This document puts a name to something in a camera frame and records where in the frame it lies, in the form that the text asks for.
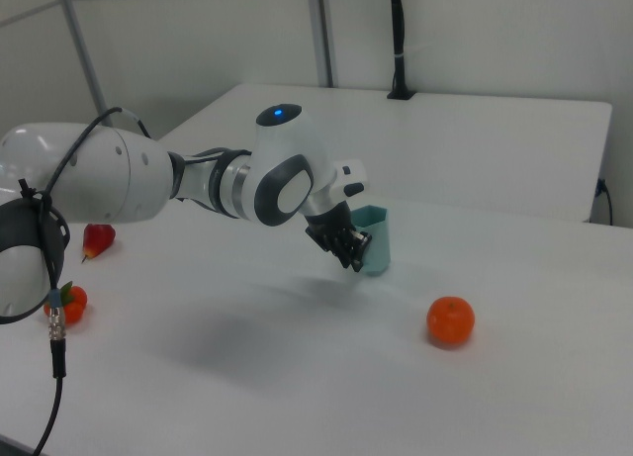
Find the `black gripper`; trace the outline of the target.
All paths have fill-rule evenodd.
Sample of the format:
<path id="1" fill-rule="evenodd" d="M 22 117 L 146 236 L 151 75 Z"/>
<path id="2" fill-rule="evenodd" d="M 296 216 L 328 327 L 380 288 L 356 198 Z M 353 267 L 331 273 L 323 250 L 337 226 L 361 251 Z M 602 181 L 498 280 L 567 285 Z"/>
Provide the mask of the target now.
<path id="1" fill-rule="evenodd" d="M 323 251 L 337 257 L 343 268 L 352 267 L 354 272 L 361 270 L 373 236 L 367 231 L 359 233 L 355 230 L 346 202 L 324 214 L 306 216 L 306 221 L 306 233 Z"/>

